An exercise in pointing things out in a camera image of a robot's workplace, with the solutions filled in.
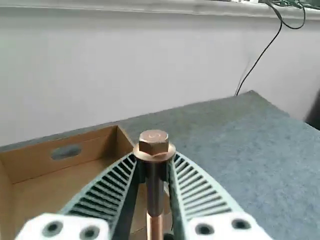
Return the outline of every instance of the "bolt shaft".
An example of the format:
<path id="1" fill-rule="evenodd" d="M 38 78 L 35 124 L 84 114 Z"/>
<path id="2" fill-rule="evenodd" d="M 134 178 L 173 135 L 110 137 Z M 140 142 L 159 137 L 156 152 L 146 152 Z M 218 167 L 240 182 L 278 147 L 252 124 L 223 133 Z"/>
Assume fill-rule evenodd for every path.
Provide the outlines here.
<path id="1" fill-rule="evenodd" d="M 147 211 L 151 217 L 157 217 L 164 211 L 164 163 L 145 163 L 145 183 L 147 189 Z"/>

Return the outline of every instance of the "carpeted table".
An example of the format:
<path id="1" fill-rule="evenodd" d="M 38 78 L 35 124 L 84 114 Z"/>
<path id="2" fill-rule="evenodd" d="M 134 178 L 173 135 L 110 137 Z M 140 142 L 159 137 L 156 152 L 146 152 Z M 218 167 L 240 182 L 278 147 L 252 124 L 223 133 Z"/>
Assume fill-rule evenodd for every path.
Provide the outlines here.
<path id="1" fill-rule="evenodd" d="M 320 239 L 320 132 L 251 91 L 79 129 L 0 151 L 121 125 L 136 141 L 167 131 L 177 150 L 212 175 L 277 240 Z"/>

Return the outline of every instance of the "bolt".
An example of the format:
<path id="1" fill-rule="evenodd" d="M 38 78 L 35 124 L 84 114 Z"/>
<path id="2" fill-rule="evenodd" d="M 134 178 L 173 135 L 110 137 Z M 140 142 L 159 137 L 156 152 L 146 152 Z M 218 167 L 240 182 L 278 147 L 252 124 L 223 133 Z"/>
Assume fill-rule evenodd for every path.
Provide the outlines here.
<path id="1" fill-rule="evenodd" d="M 167 153 L 169 135 L 161 130 L 147 130 L 140 134 L 139 150 L 151 156 Z"/>

